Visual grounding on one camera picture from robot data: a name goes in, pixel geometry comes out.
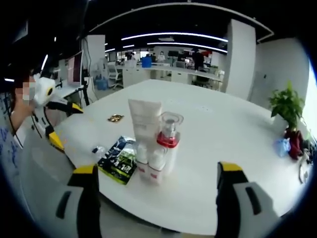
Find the black ceiling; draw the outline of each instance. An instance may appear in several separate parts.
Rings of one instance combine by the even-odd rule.
[[[3,22],[4,55],[3,66],[15,61],[24,60],[28,64],[39,65],[46,54],[49,59],[67,57],[79,49],[76,41],[79,33],[87,35],[89,31],[107,19],[139,7],[170,3],[187,2],[186,0],[29,0],[6,1],[3,7],[7,15],[12,16]],[[249,17],[269,27],[275,32],[271,39],[295,36],[296,26],[290,9],[299,11],[301,5],[284,5],[272,0],[195,0],[192,2],[214,4],[226,7]],[[183,31],[224,37],[227,25],[233,14],[200,6],[169,6],[155,7],[128,14],[115,19],[92,34],[105,34],[109,47],[121,47],[135,44],[142,46],[146,42],[157,41],[157,38],[139,38],[122,42],[122,37],[167,31]],[[19,26],[29,20],[29,34],[27,37],[10,43]],[[261,27],[256,27],[257,38],[267,34]],[[218,41],[203,38],[175,37],[175,41],[196,43],[207,46],[218,46]]]

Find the green plant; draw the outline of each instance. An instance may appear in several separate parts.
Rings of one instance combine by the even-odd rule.
[[[283,91],[274,90],[269,98],[272,107],[271,117],[279,114],[288,122],[290,130],[297,127],[298,119],[302,117],[304,100],[293,90],[292,83],[288,81],[287,88]]]

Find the fluorescent light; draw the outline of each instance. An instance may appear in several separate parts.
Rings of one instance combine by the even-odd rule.
[[[162,33],[142,34],[142,35],[137,35],[137,36],[125,37],[125,38],[122,38],[121,40],[124,41],[124,40],[133,39],[133,38],[144,37],[144,36],[161,36],[161,35],[199,36],[199,37],[205,37],[205,38],[219,40],[219,41],[223,41],[223,42],[228,42],[228,40],[224,39],[224,38],[219,38],[219,37],[215,37],[215,36],[208,36],[208,35],[203,35],[203,34],[184,33],[184,32],[162,32]]]
[[[228,52],[228,51],[214,48],[214,47],[210,47],[210,46],[202,46],[202,45],[189,44],[189,43],[178,43],[178,42],[153,42],[153,43],[148,43],[148,45],[184,45],[184,46],[194,46],[194,47],[200,47],[200,48],[207,48],[210,50],[221,51],[224,53]]]
[[[4,80],[7,82],[14,82],[14,79],[10,79],[10,78],[5,78]]]
[[[106,52],[109,52],[109,51],[114,51],[114,50],[115,50],[115,48],[112,48],[112,49],[110,49],[110,50],[106,50],[105,53],[106,53]]]
[[[134,47],[134,45],[123,46],[122,48]]]
[[[49,57],[49,55],[46,55],[46,56],[45,56],[45,59],[44,59],[44,61],[43,61],[41,70],[43,70],[43,68],[44,68],[44,66],[45,66],[45,63],[46,63],[46,61],[48,60],[48,57]]]

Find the white bottle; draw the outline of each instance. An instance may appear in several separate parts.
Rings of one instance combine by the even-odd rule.
[[[136,162],[138,166],[138,171],[141,177],[149,178],[149,168],[148,168],[148,154],[145,144],[138,144],[136,148]]]
[[[166,149],[162,146],[158,147],[149,160],[150,181],[155,184],[161,184],[163,180],[163,169],[165,166]]]

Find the blue bin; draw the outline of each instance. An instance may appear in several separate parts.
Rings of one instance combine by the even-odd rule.
[[[108,89],[108,80],[105,78],[96,79],[96,85],[98,90],[107,90]]]
[[[142,58],[142,68],[150,68],[152,66],[152,57]]]

